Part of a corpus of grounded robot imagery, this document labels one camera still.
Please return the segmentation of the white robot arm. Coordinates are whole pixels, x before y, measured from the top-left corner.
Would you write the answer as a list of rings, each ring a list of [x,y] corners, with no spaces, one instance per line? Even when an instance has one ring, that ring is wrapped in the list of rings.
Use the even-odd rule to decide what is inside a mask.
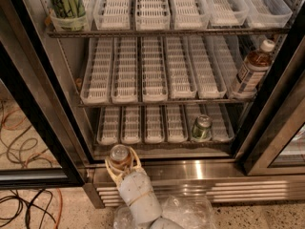
[[[120,197],[131,211],[136,229],[184,229],[162,217],[163,210],[150,177],[132,147],[122,144],[113,146],[105,165]]]

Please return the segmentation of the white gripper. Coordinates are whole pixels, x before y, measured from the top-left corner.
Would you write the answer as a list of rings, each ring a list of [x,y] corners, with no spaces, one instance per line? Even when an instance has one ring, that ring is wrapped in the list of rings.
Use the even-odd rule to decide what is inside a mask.
[[[145,224],[158,219],[162,214],[161,205],[154,194],[149,176],[142,170],[136,151],[130,147],[130,174],[124,176],[124,165],[107,157],[106,169],[113,182],[118,186],[120,197],[130,208],[136,224]]]

